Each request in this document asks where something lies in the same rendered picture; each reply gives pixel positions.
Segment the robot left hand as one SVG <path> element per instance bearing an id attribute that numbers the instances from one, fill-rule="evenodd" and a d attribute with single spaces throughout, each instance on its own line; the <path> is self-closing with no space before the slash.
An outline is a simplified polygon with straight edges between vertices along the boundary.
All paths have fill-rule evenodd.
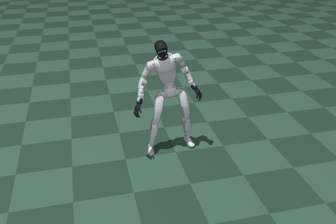
<path id="1" fill-rule="evenodd" d="M 201 98 L 202 98 L 202 94 L 201 94 L 200 90 L 197 88 L 197 86 L 194 87 L 194 85 L 191 85 L 191 88 L 192 88 L 193 90 L 195 90 L 196 98 L 198 99 L 198 97 L 199 97 L 199 100 L 201 100 Z M 199 101 L 199 100 L 198 100 L 198 101 Z"/>

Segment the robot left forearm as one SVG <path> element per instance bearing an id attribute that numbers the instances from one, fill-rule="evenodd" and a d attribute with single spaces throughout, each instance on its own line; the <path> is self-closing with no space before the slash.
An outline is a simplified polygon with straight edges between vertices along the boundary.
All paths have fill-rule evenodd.
<path id="1" fill-rule="evenodd" d="M 194 87 L 195 87 L 196 83 L 193 80 L 193 77 L 191 75 L 191 72 L 190 72 L 188 66 L 186 66 L 186 67 L 187 67 L 188 72 L 185 74 L 185 77 L 187 78 L 187 81 L 188 81 L 188 83 L 190 85 L 190 88 L 191 88 L 191 85 L 194 85 Z"/>

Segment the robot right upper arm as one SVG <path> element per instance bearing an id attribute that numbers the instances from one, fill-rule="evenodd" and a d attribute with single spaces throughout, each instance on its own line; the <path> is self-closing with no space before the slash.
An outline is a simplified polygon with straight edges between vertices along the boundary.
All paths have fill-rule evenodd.
<path id="1" fill-rule="evenodd" d="M 141 76 L 141 79 L 142 79 L 142 84 L 141 85 L 146 85 L 147 84 L 147 77 L 148 75 L 150 74 L 151 70 L 154 69 L 154 60 L 151 60 L 151 61 L 148 61 L 145 65 L 145 68 L 142 72 L 142 76 Z"/>

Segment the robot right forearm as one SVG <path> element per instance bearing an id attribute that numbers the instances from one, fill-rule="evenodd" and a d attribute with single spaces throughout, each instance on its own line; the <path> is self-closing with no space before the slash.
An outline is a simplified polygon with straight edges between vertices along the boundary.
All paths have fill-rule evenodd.
<path id="1" fill-rule="evenodd" d="M 144 86 L 141 85 L 142 84 L 142 79 L 140 78 L 139 83 L 138 83 L 138 98 L 137 98 L 137 102 L 139 102 L 140 98 L 143 99 L 144 97 Z"/>

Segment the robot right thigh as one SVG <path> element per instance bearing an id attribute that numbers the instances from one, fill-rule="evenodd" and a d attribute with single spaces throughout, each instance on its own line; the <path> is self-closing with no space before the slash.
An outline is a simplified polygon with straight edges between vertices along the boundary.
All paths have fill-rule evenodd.
<path id="1" fill-rule="evenodd" d="M 153 126 L 155 124 L 158 127 L 160 126 L 160 118 L 163 111 L 164 100 L 165 100 L 164 91 L 158 92 L 155 96 Z"/>

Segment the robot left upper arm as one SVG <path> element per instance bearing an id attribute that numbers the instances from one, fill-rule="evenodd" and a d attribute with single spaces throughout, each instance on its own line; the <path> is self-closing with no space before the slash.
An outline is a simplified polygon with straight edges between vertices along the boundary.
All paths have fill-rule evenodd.
<path id="1" fill-rule="evenodd" d="M 187 73 L 187 67 L 186 67 L 186 63 L 184 61 L 184 59 L 182 58 L 180 53 L 175 53 L 173 54 L 173 58 L 175 59 L 175 61 L 182 67 L 181 71 L 182 73 Z"/>

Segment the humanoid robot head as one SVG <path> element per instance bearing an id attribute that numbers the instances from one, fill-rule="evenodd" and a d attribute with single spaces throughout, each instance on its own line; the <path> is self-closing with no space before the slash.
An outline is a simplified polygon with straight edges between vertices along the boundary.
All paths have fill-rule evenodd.
<path id="1" fill-rule="evenodd" d="M 157 58 L 159 59 L 159 57 L 161 57 L 161 59 L 159 60 L 166 60 L 168 56 L 167 57 L 165 56 L 169 55 L 167 54 L 166 43 L 163 40 L 158 40 L 154 46 L 155 46 L 156 53 L 158 54 Z M 163 51 L 163 52 L 158 53 L 159 51 L 162 51 L 162 50 L 166 50 L 166 52 Z"/>

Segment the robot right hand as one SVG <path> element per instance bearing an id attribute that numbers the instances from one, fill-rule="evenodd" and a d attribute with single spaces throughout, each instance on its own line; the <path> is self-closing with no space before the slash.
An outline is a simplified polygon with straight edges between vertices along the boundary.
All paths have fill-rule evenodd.
<path id="1" fill-rule="evenodd" d="M 139 116 L 139 111 L 140 111 L 140 113 L 142 113 L 141 110 L 140 110 L 140 105 L 142 104 L 142 102 L 143 102 L 142 98 L 140 98 L 139 102 L 136 102 L 137 104 L 135 106 L 134 115 L 138 118 L 140 117 Z"/>

